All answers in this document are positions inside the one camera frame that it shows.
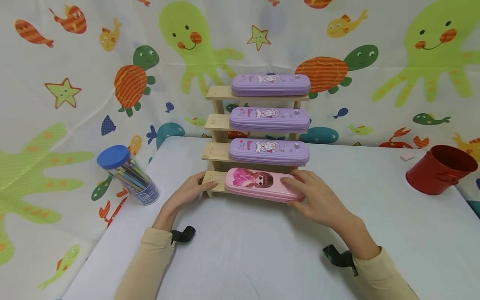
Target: blue lid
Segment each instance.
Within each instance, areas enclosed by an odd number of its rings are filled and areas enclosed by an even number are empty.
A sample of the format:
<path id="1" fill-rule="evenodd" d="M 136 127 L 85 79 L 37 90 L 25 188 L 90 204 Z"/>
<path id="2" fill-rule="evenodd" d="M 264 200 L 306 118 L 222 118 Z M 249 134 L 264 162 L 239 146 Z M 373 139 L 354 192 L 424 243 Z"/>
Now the blue lid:
<path id="1" fill-rule="evenodd" d="M 96 158 L 96 163 L 105 170 L 111 170 L 122 166 L 130 159 L 130 151 L 123 145 L 115 145 L 103 150 Z"/>

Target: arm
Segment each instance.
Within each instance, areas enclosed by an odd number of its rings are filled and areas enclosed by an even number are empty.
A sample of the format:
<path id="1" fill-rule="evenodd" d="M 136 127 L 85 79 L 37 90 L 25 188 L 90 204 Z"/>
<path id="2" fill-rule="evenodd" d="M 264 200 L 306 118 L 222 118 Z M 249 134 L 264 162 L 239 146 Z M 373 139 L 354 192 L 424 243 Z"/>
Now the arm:
<path id="1" fill-rule="evenodd" d="M 201 192 L 218 185 L 212 181 L 200 184 L 205 172 L 190 176 L 180 188 L 163 204 L 151 228 L 146 228 L 140 247 L 123 275 L 115 294 L 115 300 L 155 299 L 163 273 L 173 254 L 173 223 L 178 212 L 198 197 Z"/>
<path id="2" fill-rule="evenodd" d="M 342 204 L 335 193 L 310 171 L 293 170 L 297 179 L 282 178 L 289 189 L 307 197 L 306 203 L 291 201 L 306 218 L 330 227 L 353 255 L 363 293 L 370 300 L 417 300 L 418 297 L 396 270 L 385 249 L 377 246 L 363 221 Z"/>

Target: fabric backdrop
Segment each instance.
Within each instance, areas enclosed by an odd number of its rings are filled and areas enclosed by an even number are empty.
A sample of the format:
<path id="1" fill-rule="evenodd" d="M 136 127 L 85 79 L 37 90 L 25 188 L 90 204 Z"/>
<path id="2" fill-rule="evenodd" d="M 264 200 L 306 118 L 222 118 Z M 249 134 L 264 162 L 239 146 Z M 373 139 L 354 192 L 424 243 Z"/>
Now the fabric backdrop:
<path id="1" fill-rule="evenodd" d="M 96 156 L 123 144 L 145 167 L 168 136 L 208 137 L 204 95 L 236 74 L 309 76 L 306 142 L 447 144 L 480 160 L 479 1 L 4 0 L 0 8 L 3 299 L 59 299 L 127 197 Z M 472 207 L 479 178 L 460 185 Z"/>

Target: left hand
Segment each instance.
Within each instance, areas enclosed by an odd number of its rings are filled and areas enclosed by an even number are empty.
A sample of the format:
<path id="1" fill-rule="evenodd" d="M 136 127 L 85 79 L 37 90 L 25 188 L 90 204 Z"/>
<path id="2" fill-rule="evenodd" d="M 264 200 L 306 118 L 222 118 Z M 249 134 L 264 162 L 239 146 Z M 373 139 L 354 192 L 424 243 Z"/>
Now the left hand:
<path id="1" fill-rule="evenodd" d="M 198 197 L 198 194 L 211 190 L 218 185 L 217 181 L 202 184 L 204 176 L 205 172 L 200 172 L 188 177 L 188 179 L 173 193 L 173 195 L 170 196 L 164 205 L 181 209 L 186 204 L 193 202 Z"/>

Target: black clamp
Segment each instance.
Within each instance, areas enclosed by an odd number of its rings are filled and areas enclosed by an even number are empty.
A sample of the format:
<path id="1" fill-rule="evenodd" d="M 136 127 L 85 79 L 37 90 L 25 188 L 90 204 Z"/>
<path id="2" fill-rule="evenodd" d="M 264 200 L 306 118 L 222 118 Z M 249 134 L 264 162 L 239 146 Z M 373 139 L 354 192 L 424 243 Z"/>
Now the black clamp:
<path id="1" fill-rule="evenodd" d="M 328 258 L 328 261 L 337 267 L 352 269 L 353 275 L 358 276 L 357 268 L 353 263 L 353 255 L 350 250 L 347 250 L 340 254 L 334 245 L 328 245 L 324 248 L 324 254 Z"/>
<path id="2" fill-rule="evenodd" d="M 195 235 L 195 228 L 192 226 L 187 226 L 183 232 L 180 232 L 178 230 L 172 230 L 172 242 L 170 245 L 175 244 L 175 242 L 179 243 L 187 243 L 193 239 L 193 236 Z"/>

